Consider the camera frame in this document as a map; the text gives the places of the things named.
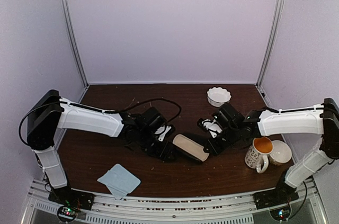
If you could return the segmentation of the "black woven glasses case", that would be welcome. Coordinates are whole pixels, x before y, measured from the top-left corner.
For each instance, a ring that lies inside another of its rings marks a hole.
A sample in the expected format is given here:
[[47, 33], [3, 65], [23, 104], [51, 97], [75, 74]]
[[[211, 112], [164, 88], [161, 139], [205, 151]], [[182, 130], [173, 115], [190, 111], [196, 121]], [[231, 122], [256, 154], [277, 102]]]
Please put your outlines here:
[[207, 138], [203, 136], [184, 132], [182, 134], [177, 134], [174, 137], [172, 144], [182, 155], [195, 162], [203, 163], [210, 155], [204, 151], [204, 143], [206, 141]]

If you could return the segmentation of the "light blue cloth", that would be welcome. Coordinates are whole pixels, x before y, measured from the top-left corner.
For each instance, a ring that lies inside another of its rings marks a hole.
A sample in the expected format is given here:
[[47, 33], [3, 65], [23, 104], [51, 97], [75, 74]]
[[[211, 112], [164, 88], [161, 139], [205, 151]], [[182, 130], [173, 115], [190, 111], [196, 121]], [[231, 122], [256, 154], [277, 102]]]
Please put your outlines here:
[[132, 193], [141, 183], [139, 178], [120, 164], [115, 164], [103, 176], [98, 178], [97, 181], [104, 184], [117, 200], [121, 200]]

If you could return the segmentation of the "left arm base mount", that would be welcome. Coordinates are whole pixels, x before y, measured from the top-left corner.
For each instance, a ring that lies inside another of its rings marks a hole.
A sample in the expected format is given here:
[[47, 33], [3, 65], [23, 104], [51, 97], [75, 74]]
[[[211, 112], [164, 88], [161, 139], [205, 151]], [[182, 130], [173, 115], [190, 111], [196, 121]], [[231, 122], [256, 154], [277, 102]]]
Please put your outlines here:
[[48, 200], [60, 204], [56, 216], [62, 223], [74, 221], [81, 210], [91, 210], [95, 195], [89, 192], [73, 190], [69, 185], [55, 189], [49, 183]]

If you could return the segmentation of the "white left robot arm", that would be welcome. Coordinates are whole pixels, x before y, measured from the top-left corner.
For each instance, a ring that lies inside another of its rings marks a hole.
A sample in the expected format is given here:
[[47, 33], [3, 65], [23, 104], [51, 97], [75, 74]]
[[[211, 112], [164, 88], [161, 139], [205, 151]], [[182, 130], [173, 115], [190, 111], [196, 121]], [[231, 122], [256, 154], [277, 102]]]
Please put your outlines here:
[[141, 150], [162, 161], [174, 159], [173, 145], [166, 140], [175, 128], [150, 107], [143, 113], [128, 110], [102, 110], [62, 98], [57, 90], [48, 91], [27, 114], [26, 143], [37, 155], [56, 197], [65, 205], [76, 201], [67, 175], [55, 150], [57, 129], [74, 129], [123, 138], [137, 143]]

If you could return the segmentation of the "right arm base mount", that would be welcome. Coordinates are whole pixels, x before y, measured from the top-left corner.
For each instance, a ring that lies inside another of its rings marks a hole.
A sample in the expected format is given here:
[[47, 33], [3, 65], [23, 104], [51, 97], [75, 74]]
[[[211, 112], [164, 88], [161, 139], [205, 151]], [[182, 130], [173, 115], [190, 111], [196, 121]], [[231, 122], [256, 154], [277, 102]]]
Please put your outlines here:
[[300, 212], [306, 202], [308, 189], [305, 181], [302, 184], [305, 188], [305, 196], [297, 210], [293, 210], [291, 206], [292, 201], [299, 199], [297, 189], [289, 188], [284, 183], [280, 183], [274, 189], [254, 193], [253, 199], [256, 208], [258, 210], [270, 208], [270, 215], [273, 220], [279, 223], [288, 222]]

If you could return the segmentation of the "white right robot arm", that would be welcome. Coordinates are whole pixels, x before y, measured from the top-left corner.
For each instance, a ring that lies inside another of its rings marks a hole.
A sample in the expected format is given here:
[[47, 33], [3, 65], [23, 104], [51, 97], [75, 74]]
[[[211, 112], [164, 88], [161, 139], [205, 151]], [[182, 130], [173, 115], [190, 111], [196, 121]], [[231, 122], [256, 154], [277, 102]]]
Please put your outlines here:
[[265, 107], [252, 110], [247, 116], [225, 103], [212, 116], [211, 121], [201, 121], [201, 126], [211, 134], [203, 144], [203, 150], [214, 156], [240, 140], [296, 133], [322, 137], [310, 153], [286, 171], [282, 184], [272, 191], [271, 198], [275, 203], [283, 203], [292, 195], [292, 189], [331, 160], [338, 159], [338, 106], [331, 98], [300, 109], [274, 110]]

